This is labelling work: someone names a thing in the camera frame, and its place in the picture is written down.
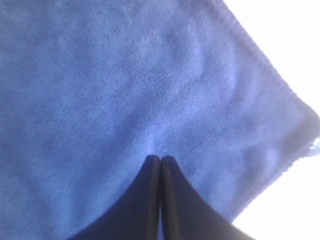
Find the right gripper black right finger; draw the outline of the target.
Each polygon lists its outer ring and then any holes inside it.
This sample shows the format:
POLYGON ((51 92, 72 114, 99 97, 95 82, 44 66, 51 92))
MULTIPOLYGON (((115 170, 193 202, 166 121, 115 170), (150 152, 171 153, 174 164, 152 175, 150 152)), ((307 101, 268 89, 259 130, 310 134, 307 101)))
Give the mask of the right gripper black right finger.
POLYGON ((202 199, 172 156, 161 159, 160 204, 165 240, 252 239, 202 199))

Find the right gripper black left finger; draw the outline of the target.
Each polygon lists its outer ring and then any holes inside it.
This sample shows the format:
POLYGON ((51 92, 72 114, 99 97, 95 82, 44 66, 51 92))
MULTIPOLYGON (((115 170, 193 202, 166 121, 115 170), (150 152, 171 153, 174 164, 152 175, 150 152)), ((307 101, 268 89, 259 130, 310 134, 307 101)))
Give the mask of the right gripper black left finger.
POLYGON ((160 158, 148 155, 131 185, 100 218, 71 240, 156 240, 160 158))

